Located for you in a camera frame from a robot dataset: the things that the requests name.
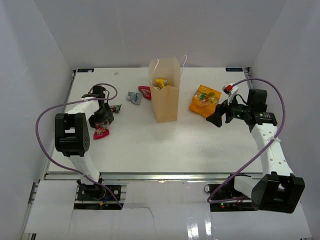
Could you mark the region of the red snack pouch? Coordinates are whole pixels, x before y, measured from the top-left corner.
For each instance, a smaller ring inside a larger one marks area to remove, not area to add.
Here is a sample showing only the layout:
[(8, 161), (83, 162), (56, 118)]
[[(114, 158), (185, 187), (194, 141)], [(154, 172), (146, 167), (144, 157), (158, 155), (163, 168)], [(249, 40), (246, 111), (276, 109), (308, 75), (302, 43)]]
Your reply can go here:
[(145, 99), (147, 99), (147, 100), (152, 99), (151, 89), (149, 86), (138, 86), (138, 90), (141, 92), (142, 96)]

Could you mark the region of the silver blue snack packet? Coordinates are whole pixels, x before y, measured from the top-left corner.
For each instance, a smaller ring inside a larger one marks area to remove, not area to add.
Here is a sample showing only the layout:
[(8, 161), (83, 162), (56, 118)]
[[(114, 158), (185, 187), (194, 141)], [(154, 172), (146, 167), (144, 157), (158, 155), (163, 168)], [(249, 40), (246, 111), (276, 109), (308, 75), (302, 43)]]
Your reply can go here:
[(142, 100), (142, 93), (129, 91), (127, 93), (126, 99), (135, 105), (140, 105)]

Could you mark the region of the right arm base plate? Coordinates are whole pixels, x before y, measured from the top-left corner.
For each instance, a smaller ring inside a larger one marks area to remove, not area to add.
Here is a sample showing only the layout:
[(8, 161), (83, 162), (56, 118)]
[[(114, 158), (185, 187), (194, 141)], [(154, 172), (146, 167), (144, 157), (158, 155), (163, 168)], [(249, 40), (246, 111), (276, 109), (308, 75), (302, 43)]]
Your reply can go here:
[(234, 189), (235, 180), (230, 180), (223, 186), (210, 200), (222, 201), (219, 203), (210, 203), (210, 211), (217, 213), (224, 212), (251, 212), (255, 211), (251, 200), (246, 196), (245, 199), (236, 199), (244, 195)]

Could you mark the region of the orange gummy candy bag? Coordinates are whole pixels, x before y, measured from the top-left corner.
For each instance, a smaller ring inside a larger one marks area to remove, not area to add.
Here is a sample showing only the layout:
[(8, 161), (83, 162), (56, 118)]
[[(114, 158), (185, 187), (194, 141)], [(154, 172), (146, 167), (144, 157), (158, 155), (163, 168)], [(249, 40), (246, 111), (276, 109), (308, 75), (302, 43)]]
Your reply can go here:
[(189, 110), (207, 118), (215, 112), (221, 94), (220, 91), (200, 85), (192, 97)]

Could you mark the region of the right blue table label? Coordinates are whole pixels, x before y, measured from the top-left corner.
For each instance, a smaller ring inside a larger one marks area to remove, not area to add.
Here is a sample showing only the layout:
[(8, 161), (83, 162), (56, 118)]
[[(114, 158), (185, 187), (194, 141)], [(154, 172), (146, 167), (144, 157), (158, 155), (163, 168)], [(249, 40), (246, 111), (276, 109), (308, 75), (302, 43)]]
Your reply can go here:
[(226, 67), (225, 70), (227, 72), (243, 72), (241, 67)]

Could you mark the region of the aluminium table edge rail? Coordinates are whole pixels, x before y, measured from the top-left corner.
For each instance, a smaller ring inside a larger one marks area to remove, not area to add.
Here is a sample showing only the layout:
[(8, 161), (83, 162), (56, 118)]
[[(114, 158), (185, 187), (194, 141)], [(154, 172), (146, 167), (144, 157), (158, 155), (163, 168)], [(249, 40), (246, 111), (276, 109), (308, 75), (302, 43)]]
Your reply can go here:
[[(101, 174), (105, 181), (187, 181), (207, 182), (221, 181), (230, 176), (228, 172), (209, 173), (177, 173), (177, 172), (103, 172)], [(45, 180), (77, 180), (80, 176), (74, 172), (48, 172)]]

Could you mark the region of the left blue table label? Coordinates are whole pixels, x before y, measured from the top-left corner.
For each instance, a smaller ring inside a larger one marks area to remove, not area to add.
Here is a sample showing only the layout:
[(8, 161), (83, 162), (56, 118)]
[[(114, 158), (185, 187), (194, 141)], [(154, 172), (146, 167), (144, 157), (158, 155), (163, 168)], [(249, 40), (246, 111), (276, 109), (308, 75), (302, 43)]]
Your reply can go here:
[(94, 72), (94, 68), (78, 68), (76, 70), (77, 73), (93, 73)]

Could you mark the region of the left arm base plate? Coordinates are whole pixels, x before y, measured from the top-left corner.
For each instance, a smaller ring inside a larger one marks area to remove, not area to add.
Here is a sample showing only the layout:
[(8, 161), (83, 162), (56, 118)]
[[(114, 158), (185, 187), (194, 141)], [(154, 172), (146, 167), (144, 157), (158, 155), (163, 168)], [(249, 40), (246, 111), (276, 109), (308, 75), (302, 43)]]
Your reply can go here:
[(114, 195), (103, 187), (96, 185), (79, 185), (76, 192), (75, 210), (121, 210), (123, 208), (122, 186), (106, 185)]

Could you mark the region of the yellow snack bar wrapper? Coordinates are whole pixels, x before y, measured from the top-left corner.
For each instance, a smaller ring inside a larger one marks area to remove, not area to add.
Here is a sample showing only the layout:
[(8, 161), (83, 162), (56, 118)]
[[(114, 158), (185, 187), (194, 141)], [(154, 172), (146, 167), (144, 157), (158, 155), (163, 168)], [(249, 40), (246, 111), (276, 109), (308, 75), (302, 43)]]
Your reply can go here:
[(167, 85), (167, 80), (162, 79), (162, 78), (157, 78), (155, 80), (155, 85), (153, 86), (156, 90), (161, 90), (165, 88)]

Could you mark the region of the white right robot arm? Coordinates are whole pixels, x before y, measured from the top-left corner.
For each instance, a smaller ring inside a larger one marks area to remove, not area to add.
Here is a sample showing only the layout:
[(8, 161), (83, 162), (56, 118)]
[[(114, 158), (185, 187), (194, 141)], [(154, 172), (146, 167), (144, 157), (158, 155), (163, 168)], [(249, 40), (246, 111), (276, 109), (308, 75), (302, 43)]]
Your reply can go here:
[(222, 116), (225, 116), (226, 123), (233, 119), (243, 120), (257, 145), (263, 177), (256, 180), (242, 172), (232, 174), (213, 189), (207, 202), (222, 205), (248, 198), (255, 210), (292, 214), (305, 189), (305, 182), (294, 175), (286, 161), (277, 136), (276, 117), (267, 112), (267, 91), (250, 89), (243, 104), (236, 99), (238, 87), (227, 85), (223, 91), (228, 95), (227, 100), (218, 104), (206, 120), (217, 127), (222, 126)]

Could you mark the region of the red candy bag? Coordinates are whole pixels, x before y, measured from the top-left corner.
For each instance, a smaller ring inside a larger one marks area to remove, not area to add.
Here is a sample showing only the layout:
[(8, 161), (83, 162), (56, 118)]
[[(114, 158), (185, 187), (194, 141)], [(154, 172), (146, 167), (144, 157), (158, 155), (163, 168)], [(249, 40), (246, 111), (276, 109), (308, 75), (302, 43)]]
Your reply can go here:
[(95, 132), (93, 134), (94, 140), (99, 140), (107, 137), (110, 134), (109, 129), (107, 128), (107, 122), (101, 122), (95, 124)]

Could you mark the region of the purple candy bar wrapper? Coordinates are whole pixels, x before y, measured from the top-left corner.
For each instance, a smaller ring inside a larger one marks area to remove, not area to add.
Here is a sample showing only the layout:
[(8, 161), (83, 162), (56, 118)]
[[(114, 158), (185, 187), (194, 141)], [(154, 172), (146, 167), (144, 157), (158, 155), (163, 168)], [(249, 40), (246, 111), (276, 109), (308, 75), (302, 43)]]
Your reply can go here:
[(121, 107), (122, 107), (121, 104), (119, 104), (119, 105), (111, 105), (110, 106), (110, 110), (111, 110), (112, 113), (118, 114), (120, 112), (120, 110), (121, 110)]

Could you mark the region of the brown paper bag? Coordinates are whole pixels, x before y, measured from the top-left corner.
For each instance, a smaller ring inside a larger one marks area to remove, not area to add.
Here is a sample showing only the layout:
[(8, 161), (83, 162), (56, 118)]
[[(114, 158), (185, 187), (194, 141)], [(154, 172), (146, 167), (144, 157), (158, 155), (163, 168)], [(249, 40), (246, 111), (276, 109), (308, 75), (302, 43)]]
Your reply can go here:
[[(152, 59), (149, 63), (151, 102), (156, 121), (159, 123), (173, 122), (178, 119), (180, 82), (187, 59), (186, 55), (181, 60), (173, 56)], [(161, 90), (155, 89), (156, 79), (167, 80), (166, 87)]]

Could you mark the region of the blue table label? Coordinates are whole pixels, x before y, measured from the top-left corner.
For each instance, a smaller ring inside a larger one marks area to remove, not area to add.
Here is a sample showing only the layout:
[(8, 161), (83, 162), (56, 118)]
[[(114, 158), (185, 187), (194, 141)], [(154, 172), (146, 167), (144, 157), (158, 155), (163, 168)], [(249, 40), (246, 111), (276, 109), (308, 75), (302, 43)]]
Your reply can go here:
[(225, 70), (227, 72), (243, 72), (241, 67), (226, 67)]
[(76, 70), (77, 73), (93, 73), (94, 72), (94, 68), (78, 68)]

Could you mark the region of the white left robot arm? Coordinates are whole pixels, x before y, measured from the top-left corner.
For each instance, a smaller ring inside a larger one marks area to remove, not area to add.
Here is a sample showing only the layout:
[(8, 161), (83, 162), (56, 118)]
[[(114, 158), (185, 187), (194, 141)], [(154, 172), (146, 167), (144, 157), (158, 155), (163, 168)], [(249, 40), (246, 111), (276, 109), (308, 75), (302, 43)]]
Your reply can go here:
[(72, 162), (80, 174), (78, 184), (90, 185), (88, 193), (96, 200), (105, 196), (106, 187), (89, 154), (89, 127), (106, 130), (107, 125), (114, 121), (109, 101), (106, 100), (109, 94), (102, 84), (94, 85), (82, 96), (83, 102), (54, 118), (55, 149)]

